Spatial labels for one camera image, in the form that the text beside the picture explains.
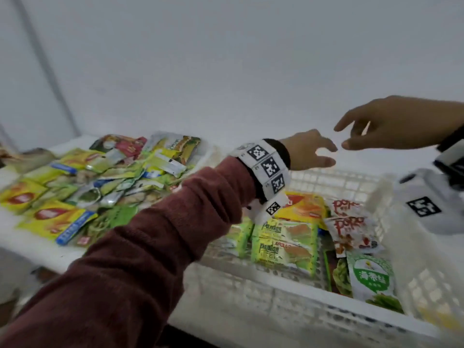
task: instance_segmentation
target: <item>orange and yellow package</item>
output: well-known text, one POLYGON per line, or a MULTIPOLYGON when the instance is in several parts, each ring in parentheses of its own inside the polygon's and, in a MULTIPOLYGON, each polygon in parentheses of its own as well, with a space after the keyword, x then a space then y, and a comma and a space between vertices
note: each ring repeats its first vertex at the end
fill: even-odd
POLYGON ((315 193, 285 192, 290 202, 274 214, 275 218, 289 221, 317 223, 327 231, 323 219, 327 217, 324 199, 315 193))
POLYGON ((17 227, 65 246, 86 222, 96 216, 92 211, 79 209, 57 200, 48 200, 17 227))
POLYGON ((87 167, 90 161, 97 157, 103 156, 104 153, 96 150, 82 150, 75 148, 68 151, 62 158, 50 164, 51 167, 66 171, 70 174, 76 174, 78 170, 87 167))
POLYGON ((23 178, 0 193, 0 205, 14 213, 22 213, 46 190, 39 183, 23 178))

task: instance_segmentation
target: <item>red sweater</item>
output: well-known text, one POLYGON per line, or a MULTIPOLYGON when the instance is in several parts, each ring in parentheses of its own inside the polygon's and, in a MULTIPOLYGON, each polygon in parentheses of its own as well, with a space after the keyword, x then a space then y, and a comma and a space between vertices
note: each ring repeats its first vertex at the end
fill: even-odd
POLYGON ((182 296, 186 267, 240 222, 241 208, 255 194, 235 158, 202 169, 43 287, 0 348, 152 348, 182 296))

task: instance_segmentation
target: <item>right hand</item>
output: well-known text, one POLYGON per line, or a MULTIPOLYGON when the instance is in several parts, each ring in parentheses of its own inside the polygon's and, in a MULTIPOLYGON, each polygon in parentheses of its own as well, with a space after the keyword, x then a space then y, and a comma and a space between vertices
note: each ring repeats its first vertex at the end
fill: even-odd
POLYGON ((464 103, 405 96, 375 99, 348 111, 334 131, 340 132, 353 122, 351 138, 341 145, 346 150, 416 149, 437 145, 461 127, 464 103))

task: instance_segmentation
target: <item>green label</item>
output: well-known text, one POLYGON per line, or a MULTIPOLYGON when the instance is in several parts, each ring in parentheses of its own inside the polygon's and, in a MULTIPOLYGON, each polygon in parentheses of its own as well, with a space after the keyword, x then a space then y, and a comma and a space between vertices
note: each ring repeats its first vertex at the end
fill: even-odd
POLYGON ((372 292, 383 292, 390 286, 390 277, 368 269, 353 269, 358 281, 372 292))

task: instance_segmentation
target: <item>left hand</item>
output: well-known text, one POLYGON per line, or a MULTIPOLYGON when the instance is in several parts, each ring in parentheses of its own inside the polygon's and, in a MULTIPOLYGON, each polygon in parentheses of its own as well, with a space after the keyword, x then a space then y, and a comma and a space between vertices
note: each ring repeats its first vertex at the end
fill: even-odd
POLYGON ((316 155, 316 150, 324 147, 331 152, 337 151, 334 142, 323 137, 317 129, 297 133, 281 139, 290 154, 290 169, 293 171, 307 170, 314 167, 332 167, 335 160, 328 156, 316 155))

